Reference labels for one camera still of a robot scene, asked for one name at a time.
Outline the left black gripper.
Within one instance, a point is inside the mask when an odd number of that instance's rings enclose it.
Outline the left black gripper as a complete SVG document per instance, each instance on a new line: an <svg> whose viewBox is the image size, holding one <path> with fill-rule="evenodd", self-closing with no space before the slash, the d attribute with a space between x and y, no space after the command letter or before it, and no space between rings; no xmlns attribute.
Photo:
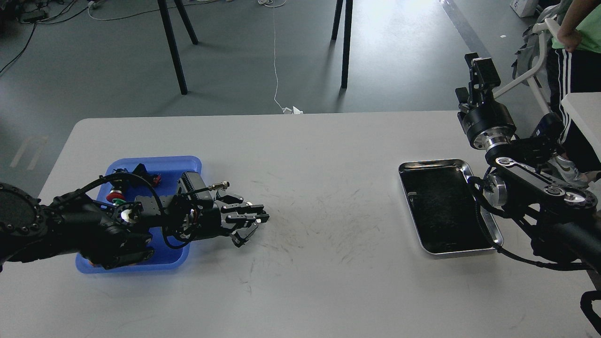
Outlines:
<svg viewBox="0 0 601 338"><path fill-rule="evenodd" d="M264 205L254 205L241 195L227 191L217 191L215 201L193 208L193 222L187 240L212 239L226 236L223 220L231 225L230 236L236 247L246 244L261 223L270 215Z"/></svg>

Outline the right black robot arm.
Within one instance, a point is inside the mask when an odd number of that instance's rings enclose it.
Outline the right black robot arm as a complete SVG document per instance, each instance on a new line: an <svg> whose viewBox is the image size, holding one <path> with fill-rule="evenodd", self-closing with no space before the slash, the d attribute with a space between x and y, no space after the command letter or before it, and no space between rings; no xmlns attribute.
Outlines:
<svg viewBox="0 0 601 338"><path fill-rule="evenodd" d="M477 210L515 223L531 240L532 261L501 245L493 248L511 259L554 271L600 272L600 221L593 193L541 171L539 166L557 148L558 128L552 123L539 136L514 139L516 126L505 105L494 99L501 84L491 58L476 52L464 56L470 71L468 87L457 88L457 114L471 147L485 151L489 171L467 179Z"/></svg>

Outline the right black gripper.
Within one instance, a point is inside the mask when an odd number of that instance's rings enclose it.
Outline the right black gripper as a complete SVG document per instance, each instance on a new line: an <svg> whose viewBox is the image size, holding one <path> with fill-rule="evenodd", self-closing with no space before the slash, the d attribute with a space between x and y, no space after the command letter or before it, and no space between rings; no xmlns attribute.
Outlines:
<svg viewBox="0 0 601 338"><path fill-rule="evenodd" d="M501 79L492 58L472 52L464 59L470 70L470 88L457 88L455 94L460 110L457 117L470 146L490 150L509 143L516 126L506 106L494 98L493 89L501 85Z"/></svg>

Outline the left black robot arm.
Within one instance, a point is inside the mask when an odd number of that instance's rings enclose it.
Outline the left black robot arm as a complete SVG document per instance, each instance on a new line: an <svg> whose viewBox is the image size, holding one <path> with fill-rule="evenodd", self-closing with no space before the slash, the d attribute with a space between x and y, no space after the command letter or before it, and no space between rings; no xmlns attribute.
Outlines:
<svg viewBox="0 0 601 338"><path fill-rule="evenodd" d="M158 195L159 182L143 168L118 169L49 205L2 183L1 262L78 253L109 270L152 259L152 228L161 229L172 250L217 236L241 247L269 219L264 205L226 194L227 181L206 185L199 173L187 171L172 195Z"/></svg>

